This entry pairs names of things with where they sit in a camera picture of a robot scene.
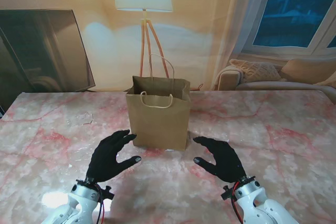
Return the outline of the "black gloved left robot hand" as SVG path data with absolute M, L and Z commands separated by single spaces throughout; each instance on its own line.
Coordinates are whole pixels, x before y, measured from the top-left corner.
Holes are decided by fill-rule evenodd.
M 101 140 L 92 154 L 85 181 L 91 184 L 106 182 L 139 163 L 140 156 L 117 162 L 117 154 L 135 138 L 136 135 L 131 134 L 130 130 L 120 130 Z

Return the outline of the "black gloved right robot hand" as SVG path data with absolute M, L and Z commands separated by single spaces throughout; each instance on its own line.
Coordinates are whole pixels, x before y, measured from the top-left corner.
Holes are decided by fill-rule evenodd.
M 201 157 L 195 157 L 195 164 L 227 183 L 235 183 L 240 178 L 246 176 L 238 155 L 228 142 L 204 136 L 195 137 L 193 140 L 206 147 L 213 154 L 215 160 L 215 164 L 211 164 Z

